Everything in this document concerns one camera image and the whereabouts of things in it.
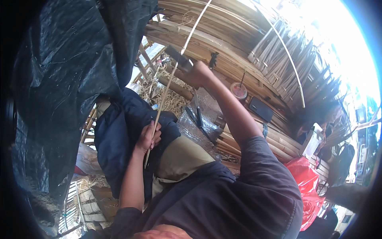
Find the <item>left hand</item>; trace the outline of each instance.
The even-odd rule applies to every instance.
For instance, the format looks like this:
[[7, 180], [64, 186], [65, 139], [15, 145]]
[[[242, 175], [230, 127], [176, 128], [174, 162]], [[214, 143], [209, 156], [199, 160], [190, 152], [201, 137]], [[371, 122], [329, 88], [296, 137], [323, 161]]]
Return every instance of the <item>left hand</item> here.
[[141, 150], [143, 153], [146, 153], [149, 149], [153, 149], [155, 146], [158, 145], [161, 138], [160, 135], [162, 132], [160, 131], [160, 128], [162, 126], [160, 123], [157, 124], [157, 128], [155, 129], [154, 137], [152, 137], [152, 131], [154, 130], [154, 121], [152, 120], [150, 124], [146, 125], [142, 129], [142, 133], [138, 139], [137, 144], [135, 145], [135, 148], [137, 150]]

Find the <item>knife handle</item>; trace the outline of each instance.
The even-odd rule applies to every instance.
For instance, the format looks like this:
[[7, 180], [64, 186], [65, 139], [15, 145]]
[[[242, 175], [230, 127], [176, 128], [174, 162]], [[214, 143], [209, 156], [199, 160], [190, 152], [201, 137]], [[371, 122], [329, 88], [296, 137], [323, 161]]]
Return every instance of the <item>knife handle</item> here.
[[200, 107], [196, 108], [196, 124], [199, 128], [203, 127], [202, 114], [200, 113]]

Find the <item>red plastic bag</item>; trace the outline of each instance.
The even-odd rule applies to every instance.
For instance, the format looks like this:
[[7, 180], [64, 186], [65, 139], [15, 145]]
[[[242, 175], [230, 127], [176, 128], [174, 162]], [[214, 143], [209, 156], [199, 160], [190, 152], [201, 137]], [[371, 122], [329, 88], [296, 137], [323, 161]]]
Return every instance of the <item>red plastic bag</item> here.
[[303, 199], [303, 222], [300, 231], [305, 231], [314, 221], [325, 198], [316, 192], [318, 173], [309, 166], [305, 157], [296, 158], [285, 165], [297, 182]]

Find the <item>aluminum foil mat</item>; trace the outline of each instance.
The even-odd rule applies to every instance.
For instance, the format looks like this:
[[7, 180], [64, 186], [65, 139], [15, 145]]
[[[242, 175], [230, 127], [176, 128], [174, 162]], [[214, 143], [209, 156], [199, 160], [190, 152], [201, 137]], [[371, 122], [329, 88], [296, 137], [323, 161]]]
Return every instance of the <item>aluminum foil mat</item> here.
[[[197, 95], [199, 99], [200, 111], [202, 114], [203, 128], [209, 137], [216, 141], [216, 138], [223, 132], [219, 126], [215, 125], [214, 122], [218, 116], [222, 117], [223, 114], [216, 100], [204, 89], [199, 88], [197, 90]], [[188, 106], [193, 112], [196, 118], [196, 107], [194, 99], [190, 102]], [[208, 138], [200, 131], [196, 126], [195, 122], [187, 114], [186, 111], [182, 113], [177, 121], [179, 131], [182, 135], [188, 137], [198, 145], [200, 145], [204, 150], [206, 150], [215, 160], [228, 160], [236, 163], [237, 158], [230, 156], [229, 154], [222, 153], [218, 151], [213, 143], [211, 143]]]

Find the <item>black bag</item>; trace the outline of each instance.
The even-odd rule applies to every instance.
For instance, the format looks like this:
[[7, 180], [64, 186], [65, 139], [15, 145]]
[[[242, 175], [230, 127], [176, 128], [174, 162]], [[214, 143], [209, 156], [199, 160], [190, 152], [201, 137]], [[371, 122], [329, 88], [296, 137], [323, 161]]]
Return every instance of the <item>black bag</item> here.
[[345, 183], [349, 175], [351, 161], [354, 158], [355, 150], [351, 144], [344, 144], [340, 155], [330, 164], [328, 183], [329, 187], [340, 186]]

